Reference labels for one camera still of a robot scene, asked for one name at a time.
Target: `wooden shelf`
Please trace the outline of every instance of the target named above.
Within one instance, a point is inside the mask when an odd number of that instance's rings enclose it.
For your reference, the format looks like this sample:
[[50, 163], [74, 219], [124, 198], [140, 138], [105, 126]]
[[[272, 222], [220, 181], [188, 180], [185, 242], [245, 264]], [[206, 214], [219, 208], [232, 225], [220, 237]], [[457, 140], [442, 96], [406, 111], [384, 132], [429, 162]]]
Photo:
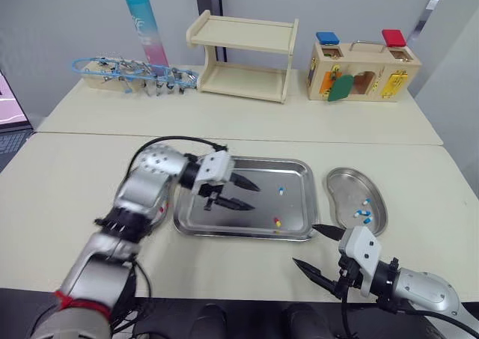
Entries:
[[[186, 32], [188, 46], [203, 45], [205, 63], [198, 90], [284, 102], [298, 32], [294, 23], [211, 16], [204, 11]], [[280, 53], [288, 56], [286, 70], [218, 62], [215, 46]]]
[[216, 62], [209, 76], [203, 78], [201, 87], [203, 91], [217, 94], [283, 102], [285, 80], [286, 70]]

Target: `wire maze toy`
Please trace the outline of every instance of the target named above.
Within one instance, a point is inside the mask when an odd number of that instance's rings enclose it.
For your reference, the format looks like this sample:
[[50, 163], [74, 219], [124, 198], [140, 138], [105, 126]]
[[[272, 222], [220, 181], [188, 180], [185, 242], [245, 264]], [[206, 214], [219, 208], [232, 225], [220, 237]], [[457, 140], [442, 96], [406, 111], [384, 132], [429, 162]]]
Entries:
[[72, 63], [72, 70], [84, 77], [99, 76], [103, 78], [101, 84], [119, 81], [126, 94], [133, 92], [132, 83], [140, 82], [140, 87], [148, 96], [150, 96], [148, 88], [153, 84], [157, 96], [160, 95], [163, 85], [166, 86], [169, 93], [172, 93], [174, 87], [177, 86], [178, 92], [183, 94], [186, 88], [196, 88], [198, 79], [198, 74], [191, 70], [105, 57], [76, 59]]

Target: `black cable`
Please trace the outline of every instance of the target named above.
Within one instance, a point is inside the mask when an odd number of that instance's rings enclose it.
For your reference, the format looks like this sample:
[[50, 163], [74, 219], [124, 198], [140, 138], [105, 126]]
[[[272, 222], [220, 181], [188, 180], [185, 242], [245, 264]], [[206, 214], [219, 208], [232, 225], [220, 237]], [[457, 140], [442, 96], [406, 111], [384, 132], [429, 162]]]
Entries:
[[131, 319], [128, 323], [126, 324], [123, 324], [122, 326], [119, 326], [115, 329], [112, 330], [112, 333], [113, 334], [117, 334], [119, 332], [122, 332], [123, 330], [125, 330], [126, 328], [129, 328], [130, 326], [134, 326], [137, 322], [139, 322], [140, 320], [143, 320], [144, 318], [148, 317], [150, 314], [148, 313], [147, 314], [147, 306], [148, 304], [150, 304], [150, 300], [151, 300], [151, 296], [152, 296], [152, 290], [151, 290], [151, 282], [150, 282], [150, 279], [148, 278], [147, 276], [147, 273], [145, 272], [145, 270], [143, 269], [143, 267], [140, 265], [140, 263], [138, 263], [135, 259], [133, 259], [131, 261], [132, 263], [132, 268], [135, 269], [135, 268], [138, 268], [138, 270], [140, 271], [141, 275], [143, 276], [144, 280], [146, 281], [146, 284], [147, 284], [147, 291], [148, 291], [148, 299], [147, 299], [147, 304], [143, 304], [141, 306], [141, 309], [138, 310], [138, 314], [136, 314], [136, 317], [134, 319]]
[[46, 314], [48, 313], [49, 311], [51, 311], [53, 308], [57, 307], [58, 304], [52, 304], [50, 305], [47, 309], [45, 309], [44, 311], [42, 311], [40, 314], [38, 314], [38, 317], [37, 319], [35, 320], [35, 322], [33, 323], [33, 326], [31, 327], [31, 330], [30, 330], [30, 335], [28, 337], [31, 337], [33, 335], [33, 333], [35, 332], [35, 329], [37, 328], [37, 325], [38, 323], [40, 322], [40, 319]]
[[133, 163], [134, 163], [136, 157], [138, 157], [138, 155], [139, 155], [146, 147], [149, 147], [149, 146], [151, 146], [152, 144], [155, 144], [155, 143], [158, 143], [158, 142], [161, 142], [161, 141], [169, 141], [169, 140], [172, 140], [172, 139], [177, 139], [177, 140], [181, 140], [181, 141], [193, 141], [193, 142], [199, 142], [199, 143], [208, 144], [209, 146], [213, 147], [213, 149], [214, 149], [215, 151], [228, 150], [228, 146], [223, 146], [223, 145], [221, 145], [221, 144], [217, 144], [217, 143], [215, 143], [215, 142], [211, 142], [211, 141], [208, 141], [208, 140], [206, 140], [206, 139], [197, 138], [197, 137], [189, 137], [189, 136], [186, 136], [186, 135], [167, 135], [167, 136], [164, 136], [164, 137], [158, 137], [158, 138], [152, 139], [151, 141], [148, 141], [147, 143], [143, 144], [139, 149], [137, 149], [137, 151], [136, 151], [135, 154], [133, 155], [131, 161], [129, 162], [128, 169], [126, 170], [126, 176], [125, 176], [125, 178], [128, 178], [129, 173], [130, 173], [131, 170], [132, 170], [132, 166], [133, 166]]
[[158, 332], [158, 331], [149, 331], [149, 332], [142, 332], [142, 333], [137, 333], [137, 334], [134, 334], [132, 335], [131, 337], [129, 337], [129, 339], [136, 339], [139, 335], [143, 335], [143, 334], [153, 334], [153, 335], [160, 335], [162, 337], [162, 339], [169, 339], [169, 337], [167, 337], [166, 335], [164, 335], [163, 333], [161, 332]]
[[453, 326], [461, 328], [464, 332], [467, 332], [468, 334], [472, 335], [474, 338], [479, 339], [479, 333], [477, 333], [474, 329], [468, 327], [464, 323], [461, 323], [459, 320], [455, 320], [454, 318], [448, 317], [447, 315], [444, 315], [444, 314], [436, 313], [434, 311], [415, 311], [415, 310], [410, 310], [406, 308], [398, 308], [397, 312], [400, 314], [418, 315], [421, 317], [433, 317], [436, 319], [444, 320], [445, 322], [448, 322], [452, 324]]
[[136, 311], [137, 307], [134, 307], [132, 309], [129, 309], [128, 312], [123, 316], [123, 317], [118, 317], [117, 319], [113, 320], [112, 323], [110, 324], [111, 328], [114, 329], [117, 326], [119, 326], [123, 321], [130, 322], [131, 320], [125, 319], [128, 317], [133, 311]]
[[341, 298], [341, 317], [343, 318], [343, 327], [344, 327], [344, 331], [346, 332], [346, 338], [355, 339], [356, 333], [355, 335], [351, 334], [350, 324], [348, 323], [348, 320], [347, 320], [347, 294], [349, 291], [350, 291], [349, 288], [345, 289], [343, 296]]

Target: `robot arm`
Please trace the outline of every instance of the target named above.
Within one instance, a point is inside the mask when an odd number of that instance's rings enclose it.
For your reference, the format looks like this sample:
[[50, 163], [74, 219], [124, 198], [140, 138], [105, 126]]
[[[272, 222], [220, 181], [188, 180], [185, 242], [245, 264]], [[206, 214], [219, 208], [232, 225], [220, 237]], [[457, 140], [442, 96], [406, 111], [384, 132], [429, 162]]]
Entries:
[[60, 311], [43, 322], [34, 339], [104, 339], [112, 336], [110, 324], [126, 315], [135, 295], [135, 258], [139, 242], [165, 216], [168, 196], [180, 185], [208, 198], [213, 204], [232, 210], [252, 210], [236, 198], [223, 198], [223, 185], [253, 191], [259, 188], [234, 174], [234, 161], [226, 150], [198, 159], [183, 155], [164, 144], [153, 143], [135, 157], [138, 166], [129, 171], [115, 195], [112, 210], [95, 222], [102, 228], [94, 233], [56, 292]]
[[[376, 302], [381, 309], [394, 314], [424, 315], [445, 338], [479, 338], [479, 321], [463, 307], [447, 281], [427, 272], [398, 269], [397, 258], [389, 264], [382, 262], [379, 260], [381, 245], [366, 227], [346, 230], [328, 225], [313, 227], [339, 240], [341, 254], [338, 281], [322, 276], [320, 270], [306, 262], [294, 260], [314, 283], [339, 299], [344, 299], [350, 287], [359, 288], [363, 296], [372, 293], [378, 297]], [[400, 307], [404, 301], [415, 311]]]

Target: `yellow latch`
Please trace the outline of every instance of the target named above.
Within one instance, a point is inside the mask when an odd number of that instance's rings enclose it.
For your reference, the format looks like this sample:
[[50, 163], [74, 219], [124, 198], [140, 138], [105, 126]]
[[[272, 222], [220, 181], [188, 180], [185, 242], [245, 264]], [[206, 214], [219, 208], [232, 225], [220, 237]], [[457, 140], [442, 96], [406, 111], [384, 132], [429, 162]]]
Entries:
[[331, 87], [335, 83], [337, 79], [341, 77], [343, 73], [339, 72], [340, 67], [339, 64], [335, 64], [331, 71], [328, 71], [324, 74], [323, 82], [321, 83], [320, 87], [320, 94], [329, 95]]
[[407, 82], [407, 72], [406, 71], [396, 71], [393, 73], [389, 80], [386, 82], [386, 85], [382, 89], [381, 96], [382, 98], [390, 98], [394, 96]]
[[311, 59], [311, 66], [309, 67], [308, 78], [306, 79], [306, 84], [311, 86], [311, 81], [313, 80], [314, 70], [316, 70], [316, 58]]
[[377, 76], [377, 80], [374, 82], [373, 87], [371, 88], [371, 92], [377, 90], [379, 86], [379, 81], [381, 81], [382, 73], [384, 72], [384, 67], [380, 70], [379, 76]]

